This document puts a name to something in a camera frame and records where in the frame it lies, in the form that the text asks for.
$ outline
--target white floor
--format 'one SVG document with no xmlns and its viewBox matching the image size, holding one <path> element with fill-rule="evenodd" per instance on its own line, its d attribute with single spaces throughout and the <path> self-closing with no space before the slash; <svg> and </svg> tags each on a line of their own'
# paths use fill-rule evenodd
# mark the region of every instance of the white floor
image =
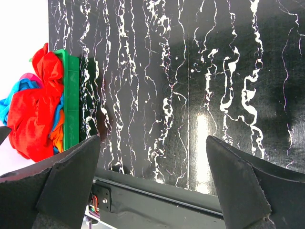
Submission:
<svg viewBox="0 0 305 229">
<path fill-rule="evenodd" d="M 49 40 L 48 1 L 3 1 L 1 7 L 0 99 L 4 99 L 24 73 L 33 72 L 29 59 Z M 0 176 L 33 163 L 20 156 L 8 138 L 0 145 Z"/>
</svg>

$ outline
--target black marble table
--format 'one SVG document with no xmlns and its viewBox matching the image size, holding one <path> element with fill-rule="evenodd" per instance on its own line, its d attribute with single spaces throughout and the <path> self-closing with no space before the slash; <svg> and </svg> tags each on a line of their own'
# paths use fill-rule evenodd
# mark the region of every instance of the black marble table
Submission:
<svg viewBox="0 0 305 229">
<path fill-rule="evenodd" d="M 214 135 L 305 172 L 300 0 L 49 0 L 49 33 L 81 60 L 98 167 L 215 195 Z"/>
</svg>

